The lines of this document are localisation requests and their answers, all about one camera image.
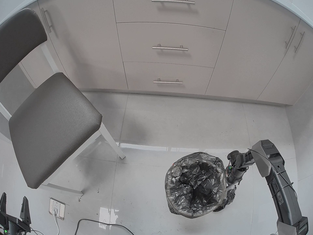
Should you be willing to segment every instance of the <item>beige cabinet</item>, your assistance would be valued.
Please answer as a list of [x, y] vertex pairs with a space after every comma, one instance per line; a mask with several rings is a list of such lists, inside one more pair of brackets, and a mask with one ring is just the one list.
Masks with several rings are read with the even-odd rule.
[[298, 24], [297, 16], [270, 0], [234, 0], [206, 95], [256, 100]]
[[283, 61], [258, 100], [293, 105], [313, 78], [313, 29], [300, 21]]
[[225, 34], [225, 31], [219, 29], [174, 23], [118, 23], [117, 29], [124, 62], [184, 64], [212, 68]]
[[124, 62], [128, 88], [135, 91], [175, 92], [204, 95], [213, 68]]
[[78, 88], [127, 89], [113, 0], [38, 2], [47, 10], [43, 15], [52, 25], [49, 36], [58, 57]]
[[[38, 2], [33, 2], [32, 4], [28, 5], [27, 8], [33, 9], [37, 15], [39, 16], [42, 24], [43, 23], [43, 18], [40, 13], [39, 5]], [[48, 35], [48, 32], [46, 31], [47, 34], [47, 41], [46, 45], [59, 69], [60, 72], [63, 72], [66, 76], [66, 72], [60, 62], [60, 59], [55, 52], [55, 49], [52, 45], [52, 42], [50, 40], [50, 37]], [[45, 80], [47, 80], [50, 76], [53, 75], [53, 71], [51, 66], [49, 65], [46, 57], [44, 56], [41, 47], [38, 46], [35, 49], [33, 49], [26, 57], [23, 58], [21, 61], [22, 66], [21, 69], [24, 69], [26, 72], [26, 76], [30, 79], [30, 82], [32, 85], [37, 88], [39, 85], [41, 85]]]
[[199, 25], [225, 30], [233, 0], [114, 0], [116, 21]]

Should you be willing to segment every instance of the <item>tiled floor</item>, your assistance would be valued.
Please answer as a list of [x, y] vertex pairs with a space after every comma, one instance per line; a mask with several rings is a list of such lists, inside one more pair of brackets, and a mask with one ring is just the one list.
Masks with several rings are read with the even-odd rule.
[[[29, 189], [11, 145], [1, 141], [0, 190], [7, 212], [19, 216], [22, 197], [29, 200], [32, 227], [45, 235], [57, 232], [48, 213], [49, 198], [66, 203], [61, 235], [74, 234], [80, 218], [123, 224], [135, 235], [243, 234], [276, 232], [277, 214], [268, 186], [255, 166], [244, 175], [232, 204], [196, 219], [171, 214], [164, 179], [168, 168], [187, 154], [204, 151], [228, 164], [232, 150], [245, 151], [270, 139], [286, 160], [297, 190], [295, 149], [284, 108], [174, 96], [85, 92], [103, 115], [103, 123], [126, 158], [98, 138], [53, 181], [82, 190], [81, 198]], [[130, 234], [123, 228], [82, 221], [82, 234]]]

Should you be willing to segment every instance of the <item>countertop edge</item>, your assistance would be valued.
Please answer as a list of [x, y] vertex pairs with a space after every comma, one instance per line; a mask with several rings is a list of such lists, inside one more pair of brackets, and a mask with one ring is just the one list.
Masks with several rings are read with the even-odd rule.
[[[0, 22], [0, 24], [2, 24], [6, 19], [8, 19], [11, 15], [16, 13], [17, 11], [21, 10], [22, 8], [26, 7], [27, 5], [29, 5], [29, 4], [31, 4], [31, 3], [35, 2], [35, 1], [37, 1], [37, 0], [25, 0], [19, 6], [17, 6], [10, 14], [8, 14]], [[291, 11], [292, 13], [297, 15], [299, 18], [301, 18], [303, 21], [305, 21], [308, 25], [310, 25], [313, 28], [313, 21], [306, 14], [304, 14], [297, 6], [295, 6], [294, 4], [292, 4], [292, 3], [291, 4], [284, 3], [284, 2], [279, 1], [279, 0], [272, 0], [272, 1], [276, 2], [277, 4], [279, 4], [281, 6], [283, 6], [287, 10]]]

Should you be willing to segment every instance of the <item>metal handle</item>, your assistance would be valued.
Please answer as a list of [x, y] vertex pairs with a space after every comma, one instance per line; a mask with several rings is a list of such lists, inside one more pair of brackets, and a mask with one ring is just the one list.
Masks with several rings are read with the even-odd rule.
[[303, 33], [300, 32], [300, 34], [301, 34], [301, 39], [300, 39], [300, 42], [299, 42], [298, 46], [295, 46], [295, 53], [298, 52], [298, 49], [299, 49], [299, 46], [300, 46], [300, 44], [301, 44], [301, 42], [302, 42], [302, 39], [303, 39], [303, 37], [304, 37], [305, 31], [304, 31]]
[[161, 81], [160, 78], [157, 79], [157, 81], [153, 81], [155, 84], [182, 84], [182, 82], [179, 82], [178, 79], [176, 81]]
[[187, 48], [183, 48], [182, 45], [180, 45], [180, 48], [176, 47], [162, 47], [160, 44], [157, 46], [152, 46], [152, 49], [169, 49], [169, 50], [183, 50], [183, 51], [188, 51]]
[[51, 27], [52, 27], [52, 25], [49, 25], [49, 23], [48, 23], [48, 20], [47, 20], [47, 17], [46, 17], [46, 12], [47, 12], [47, 10], [44, 10], [43, 8], [41, 8], [40, 9], [40, 12], [41, 12], [41, 15], [42, 15], [42, 18], [43, 18], [43, 20], [44, 20], [44, 24], [45, 24], [45, 26], [46, 26], [46, 29], [47, 29], [47, 31], [48, 31], [48, 33], [51, 33]]
[[186, 4], [195, 4], [188, 0], [151, 0], [151, 2], [177, 2], [177, 3], [186, 3]]
[[295, 27], [293, 28], [293, 27], [291, 27], [293, 30], [292, 30], [292, 34], [291, 34], [291, 36], [290, 36], [290, 38], [289, 38], [289, 41], [287, 42], [287, 41], [285, 41], [285, 43], [287, 44], [287, 46], [286, 46], [286, 49], [287, 49], [287, 47], [288, 47], [288, 45], [289, 45], [289, 43], [290, 43], [290, 40], [291, 40], [291, 38], [292, 38], [292, 36], [293, 36], [293, 34], [294, 34], [294, 32], [295, 32], [295, 28], [296, 28], [296, 25], [295, 25]]

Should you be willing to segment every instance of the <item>chair frame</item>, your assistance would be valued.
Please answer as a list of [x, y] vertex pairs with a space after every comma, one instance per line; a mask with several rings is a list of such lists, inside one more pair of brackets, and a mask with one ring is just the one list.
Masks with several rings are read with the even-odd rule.
[[[46, 45], [46, 43], [42, 43], [40, 45], [42, 52], [44, 53], [44, 56], [46, 57], [52, 71], [53, 74], [60, 72], [55, 61], [53, 60], [53, 57]], [[0, 113], [2, 113], [2, 115], [7, 119], [10, 120], [11, 118], [11, 114], [6, 110], [6, 108], [1, 104], [0, 102]], [[103, 123], [101, 123], [101, 126], [99, 128], [98, 131], [96, 131], [94, 134], [92, 134], [92, 136], [87, 139], [72, 155], [69, 156], [68, 159], [65, 160], [65, 162], [59, 167], [57, 168], [56, 171], [53, 172], [53, 174], [51, 176], [49, 176], [49, 178], [47, 178], [40, 186], [40, 189], [44, 189], [44, 190], [49, 190], [49, 191], [54, 191], [54, 192], [59, 192], [59, 193], [64, 193], [64, 194], [70, 194], [73, 196], [78, 196], [81, 197], [83, 195], [83, 193], [81, 191], [78, 190], [72, 190], [72, 189], [68, 189], [65, 187], [61, 187], [61, 186], [57, 186], [57, 185], [53, 185], [51, 184], [51, 180], [53, 178], [55, 178], [55, 176], [62, 170], [64, 169], [68, 164], [71, 163], [72, 160], [74, 160], [74, 158], [76, 158], [82, 151], [84, 151], [90, 144], [92, 144], [99, 136], [103, 136], [106, 141], [108, 142], [108, 144], [113, 148], [113, 150], [119, 155], [119, 157], [121, 159], [125, 158], [125, 154], [122, 152], [122, 150], [120, 149], [120, 147], [116, 144], [116, 142], [114, 141], [114, 139], [112, 138], [112, 136], [110, 135], [110, 133], [108, 132], [108, 130], [106, 129], [106, 127], [104, 126]]]

